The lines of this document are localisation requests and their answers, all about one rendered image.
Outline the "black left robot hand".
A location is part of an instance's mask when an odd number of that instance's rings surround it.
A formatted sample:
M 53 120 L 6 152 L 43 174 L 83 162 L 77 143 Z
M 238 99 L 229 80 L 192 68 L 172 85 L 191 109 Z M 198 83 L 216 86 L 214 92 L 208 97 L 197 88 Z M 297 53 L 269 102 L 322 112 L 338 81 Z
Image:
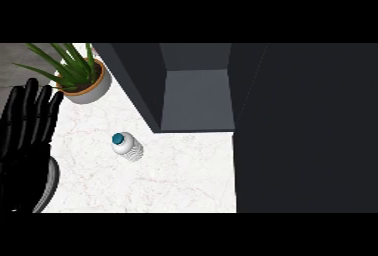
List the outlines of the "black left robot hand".
M 64 93 L 30 78 L 15 86 L 0 117 L 0 216 L 31 214 L 50 156 Z

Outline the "clear water bottle teal cap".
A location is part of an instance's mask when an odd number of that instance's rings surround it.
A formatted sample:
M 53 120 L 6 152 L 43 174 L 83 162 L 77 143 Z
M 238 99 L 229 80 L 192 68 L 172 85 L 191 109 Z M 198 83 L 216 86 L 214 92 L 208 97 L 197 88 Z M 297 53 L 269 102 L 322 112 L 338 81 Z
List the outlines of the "clear water bottle teal cap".
M 129 132 L 118 132 L 112 135 L 112 150 L 132 162 L 143 157 L 143 146 Z

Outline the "dark grey open cabinet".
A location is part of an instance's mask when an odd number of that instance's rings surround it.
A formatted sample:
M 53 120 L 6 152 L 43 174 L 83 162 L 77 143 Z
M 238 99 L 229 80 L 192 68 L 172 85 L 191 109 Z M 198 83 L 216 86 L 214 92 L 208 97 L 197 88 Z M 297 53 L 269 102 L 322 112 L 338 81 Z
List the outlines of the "dark grey open cabinet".
M 95 49 L 157 133 L 231 132 L 265 43 L 98 43 Z

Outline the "dark grey cabinet door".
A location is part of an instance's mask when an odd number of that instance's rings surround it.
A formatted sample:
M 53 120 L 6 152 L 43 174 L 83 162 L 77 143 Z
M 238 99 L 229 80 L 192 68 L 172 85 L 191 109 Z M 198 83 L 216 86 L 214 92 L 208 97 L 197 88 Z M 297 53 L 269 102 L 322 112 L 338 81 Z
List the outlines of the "dark grey cabinet door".
M 234 156 L 239 213 L 378 213 L 378 43 L 266 47 Z

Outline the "white plant pot orange rim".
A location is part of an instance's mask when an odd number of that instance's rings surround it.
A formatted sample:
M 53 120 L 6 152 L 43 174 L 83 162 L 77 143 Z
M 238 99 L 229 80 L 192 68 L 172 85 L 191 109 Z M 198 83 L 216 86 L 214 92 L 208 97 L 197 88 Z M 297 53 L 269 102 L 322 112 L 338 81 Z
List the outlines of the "white plant pot orange rim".
M 96 59 L 95 63 L 101 66 L 99 78 L 93 85 L 79 92 L 65 92 L 65 97 L 77 104 L 93 103 L 108 92 L 112 83 L 112 77 L 110 70 L 104 62 Z

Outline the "green aloe plant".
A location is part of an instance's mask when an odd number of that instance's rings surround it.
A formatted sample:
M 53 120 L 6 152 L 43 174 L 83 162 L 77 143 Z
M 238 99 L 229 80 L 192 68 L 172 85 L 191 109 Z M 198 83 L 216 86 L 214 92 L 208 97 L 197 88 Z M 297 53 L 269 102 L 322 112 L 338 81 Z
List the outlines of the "green aloe plant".
M 50 74 L 48 71 L 19 64 L 19 67 L 37 72 L 46 78 L 56 82 L 58 88 L 68 93 L 74 93 L 80 86 L 92 86 L 99 79 L 101 72 L 96 70 L 96 60 L 92 53 L 90 44 L 86 44 L 87 57 L 83 57 L 73 43 L 52 43 L 64 63 L 58 62 L 45 50 L 33 43 L 27 43 L 28 49 L 43 58 L 58 71 L 59 75 Z

